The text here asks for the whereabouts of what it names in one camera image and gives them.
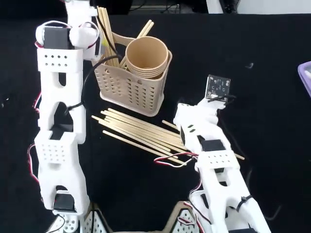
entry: bamboo chopstick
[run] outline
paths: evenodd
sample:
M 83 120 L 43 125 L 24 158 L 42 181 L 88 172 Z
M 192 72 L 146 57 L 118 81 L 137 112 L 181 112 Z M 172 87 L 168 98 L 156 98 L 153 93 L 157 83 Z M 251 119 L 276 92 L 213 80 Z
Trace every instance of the bamboo chopstick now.
M 171 140 L 168 139 L 168 138 L 161 137 L 161 136 L 159 136 L 158 134 L 152 133 L 152 132 L 147 131 L 147 130 L 145 130 L 145 129 L 141 129 L 141 128 L 135 127 L 135 126 L 133 126 L 133 125 L 127 124 L 127 123 L 125 123 L 125 122 L 123 122 L 123 121 L 120 121 L 120 120 L 111 118 L 111 117 L 109 117 L 109 116 L 106 116 L 106 117 L 105 117 L 105 120 L 106 120 L 106 121 L 109 121 L 109 122 L 112 123 L 112 124 L 115 124 L 115 125 L 117 125 L 117 126 L 120 126 L 120 127 L 122 127 L 122 128 L 126 128 L 127 130 L 132 131 L 132 132 L 134 132 L 134 133 L 136 133 L 136 134 L 142 135 L 143 137 L 147 137 L 148 139 L 150 139 L 150 138 L 156 139 L 156 140 L 158 140 L 158 141 L 162 141 L 162 142 L 164 142 L 164 143 L 166 143 L 166 144 L 172 145 L 172 146 L 175 147 L 175 148 L 180 148 L 180 149 L 182 149 L 182 151 L 179 151 L 179 150 L 175 150 L 175 151 L 184 152 L 183 150 L 187 150 L 183 145 L 178 144 L 178 143 L 176 143 L 176 142 L 174 142 L 174 141 L 171 141 Z
M 167 140 L 166 138 L 164 138 L 164 139 L 162 138 L 162 140 L 164 140 L 164 141 L 161 141 L 161 140 L 159 140 L 160 137 L 158 137 L 156 134 L 155 134 L 155 136 L 152 136 L 152 132 L 149 132 L 149 131 L 146 131 L 144 129 L 138 128 L 136 126 L 130 125 L 126 122 L 117 120 L 115 118 L 112 118 L 109 116 L 106 116 L 106 118 L 104 120 L 97 117 L 97 116 L 92 116 L 92 118 L 97 120 L 99 124 L 102 124 L 104 126 L 110 124 L 110 127 L 116 128 L 120 131 L 123 131 L 123 132 L 125 132 L 125 133 L 127 133 L 133 137 L 139 138 L 140 140 L 144 140 L 147 143 L 154 145 L 155 147 L 161 148 L 162 150 L 167 151 L 168 149 L 172 149 L 172 150 L 180 152 L 180 153 L 186 152 L 184 150 L 179 149 L 178 146 L 174 147 L 173 145 L 169 144 L 169 142 L 166 142 L 166 140 Z M 245 160 L 245 158 L 243 156 L 240 156 L 236 153 L 235 153 L 235 156 L 238 159 Z
M 240 156 L 240 155 L 238 155 L 238 154 L 236 154 L 236 153 L 234 153 L 234 155 L 235 155 L 235 157 L 237 157 L 238 159 L 245 160 L 245 158 L 244 158 L 243 156 Z
M 151 28 L 154 26 L 154 24 L 155 24 L 154 22 L 149 20 L 136 38 L 141 38 L 142 36 L 146 36 L 151 30 Z M 123 57 L 122 61 L 120 62 L 120 67 L 125 68 L 125 66 L 126 66 L 125 57 Z
M 152 23 L 152 20 L 148 20 L 148 22 L 145 24 L 145 26 L 141 29 L 140 33 L 138 34 L 137 38 L 141 37 L 145 31 L 147 30 L 147 28 L 149 27 L 149 25 Z
M 141 149 L 143 149 L 143 150 L 146 150 L 146 151 L 148 151 L 148 152 L 150 152 L 150 153 L 153 153 L 153 154 L 155 154 L 155 155 L 158 155 L 158 156 L 161 156 L 161 157 L 167 157 L 165 154 L 161 154 L 160 152 L 158 152 L 158 151 L 156 151 L 156 150 L 152 150 L 152 149 L 149 149 L 149 148 L 147 148 L 147 147 L 141 146 L 140 144 L 137 144 L 137 143 L 135 143 L 135 142 L 132 142 L 132 141 L 130 141 L 130 140 L 127 140 L 127 139 L 125 139 L 125 138 L 123 138 L 123 137 L 117 136 L 117 135 L 115 135 L 115 134 L 113 134 L 113 133 L 110 133 L 110 132 L 108 132 L 108 131 L 106 131 L 106 130 L 104 130 L 103 133 L 106 134 L 106 135 L 109 135 L 109 136 L 111 136 L 111 137 L 114 137 L 114 138 L 116 138 L 116 139 L 118 139 L 118 140 L 121 140 L 121 141 L 123 141 L 123 142 L 126 142 L 126 143 L 128 143 L 128 144 L 130 144 L 130 145 L 132 145 L 132 146 L 135 146 L 135 147 L 141 148 Z M 175 162 L 175 163 L 178 163 L 178 164 L 183 164 L 182 161 L 180 161 L 180 160 L 178 160 L 178 159 L 175 159 L 175 158 L 168 158 L 168 160 L 171 160 L 171 161 L 173 161 L 173 162 Z
M 114 43 L 114 40 L 113 40 L 113 36 L 112 36 L 112 31 L 111 31 L 111 25 L 110 25 L 110 20 L 109 20 L 109 16 L 108 16 L 108 12 L 107 12 L 107 9 L 106 8 L 103 8 L 103 13 L 104 13 L 104 20 L 105 20 L 105 28 L 106 28 L 106 31 L 108 33 L 108 37 L 109 37 L 109 40 L 110 42 L 112 43 L 112 46 L 113 48 L 115 49 L 116 46 L 115 46 L 115 43 Z M 111 55 L 116 55 L 115 52 L 111 49 Z M 114 58 L 112 59 L 112 62 L 113 62 L 113 65 L 115 67 L 119 67 L 119 60 L 118 58 Z
M 172 140 L 172 141 L 174 141 L 176 143 L 181 141 L 181 139 L 178 138 L 178 137 L 175 137 L 173 135 L 167 134 L 167 133 L 165 133 L 163 131 L 160 131 L 160 130 L 157 130 L 155 128 L 149 127 L 148 125 L 144 125 L 142 123 L 138 123 L 137 121 L 133 121 L 133 120 L 131 120 L 129 118 L 123 117 L 123 116 L 115 114 L 113 112 L 101 111 L 101 114 L 109 116 L 109 117 L 112 117 L 112 118 L 115 118 L 115 119 L 118 119 L 118 120 L 126 122 L 128 124 L 134 125 L 134 126 L 136 126 L 138 128 L 145 129 L 147 131 L 151 131 L 151 132 L 153 132 L 155 134 L 158 134 L 161 137 L 165 137 L 165 138 L 167 138 L 169 140 Z
M 162 123 L 165 124 L 165 125 L 167 125 L 167 126 L 172 127 L 173 129 L 178 130 L 177 126 L 175 126 L 175 125 L 173 125 L 173 124 L 171 124 L 171 123 L 169 123 L 169 122 L 167 122 L 167 121 L 165 121 L 165 120 L 162 120 Z
M 157 130 L 160 130 L 160 131 L 162 131 L 162 132 L 164 132 L 164 133 L 171 134 L 171 135 L 173 135 L 173 136 L 175 136 L 175 137 L 177 137 L 177 138 L 180 138 L 180 135 L 177 134 L 177 133 L 171 132 L 171 131 L 169 131 L 169 130 L 165 130 L 165 129 L 159 127 L 159 126 L 150 124 L 150 123 L 148 123 L 148 122 L 146 122 L 146 121 L 143 121 L 143 120 L 137 119 L 137 118 L 135 118 L 135 117 L 129 116 L 129 115 L 127 115 L 127 114 L 121 113 L 121 112 L 116 111 L 116 110 L 114 110 L 114 109 L 112 109 L 112 108 L 108 108 L 108 111 L 113 112 L 113 113 L 115 113 L 115 114 L 118 114 L 118 115 L 120 115 L 120 116 L 129 118 L 129 119 L 131 119 L 131 120 L 133 120 L 133 121 L 137 121 L 137 122 L 140 123 L 140 124 L 150 126 L 150 127 L 155 128 L 155 129 L 157 129 Z
M 128 132 L 126 132 L 125 130 L 123 130 L 122 128 L 120 129 L 120 128 L 117 128 L 117 127 L 113 126 L 112 124 L 110 124 L 110 123 L 107 122 L 107 121 L 103 121 L 103 122 L 101 122 L 101 124 L 104 125 L 104 126 L 106 126 L 107 128 L 110 128 L 110 129 L 112 129 L 112 130 L 118 132 L 118 133 L 121 133 L 121 134 L 123 134 L 123 135 L 125 135 L 125 136 L 127 136 L 127 137 L 129 137 L 129 138 L 132 138 L 132 139 L 134 139 L 135 141 L 138 141 L 138 142 L 140 142 L 140 143 L 143 143 L 143 144 L 145 144 L 146 146 L 149 146 L 149 147 L 151 147 L 151 148 L 153 148 L 153 149 L 155 149 L 155 150 L 157 150 L 157 151 L 159 151 L 159 152 L 162 152 L 163 154 L 172 155 L 172 154 L 170 153 L 170 151 L 171 151 L 170 149 L 165 148 L 165 147 L 163 147 L 163 146 L 161 146 L 161 145 L 159 145 L 159 144 L 157 144 L 157 143 L 154 143 L 154 142 L 150 143 L 150 142 L 148 142 L 148 141 L 144 141 L 144 140 L 142 140 L 142 139 L 139 138 L 139 137 L 136 137 L 136 136 L 131 135 L 130 133 L 128 133 Z
M 113 123 L 111 123 L 111 125 L 114 125 L 117 129 L 120 129 L 120 130 L 122 130 L 122 131 L 125 131 L 125 132 L 131 134 L 132 136 L 135 136 L 135 137 L 140 138 L 141 140 L 146 140 L 147 142 L 149 142 L 149 143 L 151 143 L 151 144 L 152 144 L 152 143 L 155 143 L 155 145 L 158 146 L 158 147 L 160 147 L 160 145 L 161 145 L 161 146 L 163 146 L 163 149 L 166 148 L 166 149 L 168 149 L 169 152 L 171 151 L 170 149 L 172 149 L 172 150 L 174 150 L 174 151 L 177 151 L 177 152 L 179 152 L 179 153 L 185 153 L 185 152 L 186 152 L 186 151 L 184 151 L 184 150 L 181 150 L 181 149 L 179 149 L 179 148 L 173 147 L 173 146 L 171 146 L 170 144 L 167 144 L 167 143 L 162 142 L 162 141 L 160 141 L 160 140 L 157 140 L 157 139 L 155 139 L 155 138 L 151 138 L 151 137 L 145 136 L 145 135 L 143 135 L 143 134 L 139 135 L 139 134 L 137 134 L 137 133 L 135 133 L 135 132 L 133 132 L 133 131 L 130 131 L 129 129 L 127 130 L 127 129 L 125 129 L 125 128 L 121 127 L 121 126 L 115 125 L 115 124 L 113 124 Z

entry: black fabric surface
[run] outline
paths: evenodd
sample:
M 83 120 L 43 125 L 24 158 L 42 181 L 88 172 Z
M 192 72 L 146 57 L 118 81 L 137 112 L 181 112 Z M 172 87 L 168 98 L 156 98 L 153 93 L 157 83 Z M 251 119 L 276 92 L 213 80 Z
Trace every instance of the black fabric surface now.
M 181 98 L 196 104 L 204 97 L 208 74 L 231 78 L 230 93 L 238 98 L 221 112 L 220 122 L 226 123 L 254 167 L 251 194 L 268 216 L 283 204 L 269 223 L 272 232 L 306 232 L 311 100 L 297 66 L 311 59 L 311 15 L 115 16 L 112 29 L 136 36 L 148 19 L 155 22 L 150 35 L 173 53 L 159 114 L 148 118 L 101 100 L 95 78 L 86 91 L 91 113 L 100 115 L 100 110 L 113 107 L 161 125 L 163 119 L 172 120 Z M 26 154 L 38 132 L 32 104 L 40 76 L 33 43 L 42 22 L 0 22 L 0 94 L 9 96 L 0 108 L 0 232 L 42 233 L 54 219 L 29 176 Z M 161 230 L 177 201 L 186 200 L 198 182 L 193 164 L 183 169 L 155 165 L 153 155 L 102 130 L 92 121 L 87 142 L 80 146 L 91 200 L 115 231 Z M 250 163 L 240 162 L 243 175 Z

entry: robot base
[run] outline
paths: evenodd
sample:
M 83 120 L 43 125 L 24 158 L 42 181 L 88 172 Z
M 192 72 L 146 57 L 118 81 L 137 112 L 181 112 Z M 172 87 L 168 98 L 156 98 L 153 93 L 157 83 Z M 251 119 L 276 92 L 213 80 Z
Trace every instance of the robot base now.
M 66 221 L 64 226 L 55 231 L 54 233 L 91 233 L 92 225 L 92 212 L 88 213 L 87 218 L 84 220 L 83 224 L 79 225 L 76 231 L 70 230 L 72 227 L 72 222 Z M 178 221 L 178 219 L 184 219 L 186 222 L 190 222 L 190 225 L 184 225 Z M 54 223 L 51 225 L 50 231 L 54 231 L 61 227 L 64 220 L 61 217 L 57 217 Z M 113 233 L 113 231 L 108 227 L 101 211 L 95 208 L 94 213 L 94 229 L 93 233 Z M 142 233 L 142 232 L 118 232 L 118 233 Z M 174 207 L 173 212 L 162 231 L 152 231 L 152 233 L 199 233 L 199 227 L 197 226 L 194 216 L 192 214 L 191 208 L 184 205 L 183 201 L 179 201 Z

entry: white wall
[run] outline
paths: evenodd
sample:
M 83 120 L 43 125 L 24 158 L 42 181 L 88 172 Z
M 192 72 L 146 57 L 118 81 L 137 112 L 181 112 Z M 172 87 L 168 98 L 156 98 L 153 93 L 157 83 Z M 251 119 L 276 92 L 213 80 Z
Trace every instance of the white wall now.
M 311 13 L 311 0 L 240 0 L 239 14 Z

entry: circuit board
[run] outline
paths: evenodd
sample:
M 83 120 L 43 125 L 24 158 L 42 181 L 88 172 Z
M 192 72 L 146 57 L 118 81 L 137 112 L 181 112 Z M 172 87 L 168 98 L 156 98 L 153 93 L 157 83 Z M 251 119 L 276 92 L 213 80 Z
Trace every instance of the circuit board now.
M 226 102 L 227 95 L 229 95 L 231 80 L 215 75 L 209 75 L 207 78 L 207 87 L 205 92 L 206 99 L 213 99 L 215 97 L 222 97 L 218 101 Z

